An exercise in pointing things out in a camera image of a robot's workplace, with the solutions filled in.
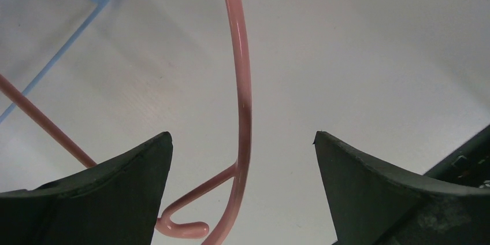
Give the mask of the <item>pink curved plastic hanger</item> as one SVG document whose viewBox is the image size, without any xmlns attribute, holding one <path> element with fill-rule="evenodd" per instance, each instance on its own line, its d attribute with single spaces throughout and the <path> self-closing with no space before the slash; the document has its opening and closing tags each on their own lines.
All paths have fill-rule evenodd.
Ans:
<svg viewBox="0 0 490 245">
<path fill-rule="evenodd" d="M 252 92 L 250 59 L 246 24 L 244 20 L 242 0 L 225 0 L 228 12 L 229 26 L 232 37 L 232 47 L 235 62 L 237 101 L 239 115 L 239 143 L 236 162 L 218 175 L 194 188 L 181 198 L 169 205 L 156 220 L 155 228 L 165 236 L 180 239 L 200 239 L 206 237 L 202 244 L 222 244 L 233 227 L 242 204 L 251 156 L 252 135 Z M 25 95 L 1 75 L 1 92 L 6 95 L 25 114 L 30 116 L 54 140 L 65 148 L 86 168 L 96 166 L 76 143 L 64 134 L 46 115 L 44 115 Z M 222 183 L 233 178 L 231 193 L 225 211 L 218 224 L 209 233 L 209 225 L 205 222 L 190 222 L 177 224 L 171 216 L 215 189 Z"/>
</svg>

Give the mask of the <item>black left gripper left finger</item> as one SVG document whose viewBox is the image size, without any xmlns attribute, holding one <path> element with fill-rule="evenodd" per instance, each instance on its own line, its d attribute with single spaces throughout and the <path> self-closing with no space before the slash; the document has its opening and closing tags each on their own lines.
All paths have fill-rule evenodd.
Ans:
<svg viewBox="0 0 490 245">
<path fill-rule="evenodd" d="M 172 153 L 163 132 L 93 168 L 1 193 L 1 243 L 150 244 Z"/>
</svg>

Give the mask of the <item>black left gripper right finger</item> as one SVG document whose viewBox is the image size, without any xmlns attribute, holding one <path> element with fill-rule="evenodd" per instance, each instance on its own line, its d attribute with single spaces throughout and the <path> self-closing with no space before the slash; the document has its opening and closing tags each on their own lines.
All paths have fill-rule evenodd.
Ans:
<svg viewBox="0 0 490 245">
<path fill-rule="evenodd" d="M 327 132 L 314 147 L 337 244 L 489 243 L 489 188 L 405 170 Z"/>
</svg>

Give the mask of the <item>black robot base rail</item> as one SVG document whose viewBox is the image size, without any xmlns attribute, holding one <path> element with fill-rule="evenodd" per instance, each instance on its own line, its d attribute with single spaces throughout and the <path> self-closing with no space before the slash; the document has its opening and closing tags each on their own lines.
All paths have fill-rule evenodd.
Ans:
<svg viewBox="0 0 490 245">
<path fill-rule="evenodd" d="M 489 188 L 489 127 L 485 127 L 424 175 L 448 183 Z"/>
</svg>

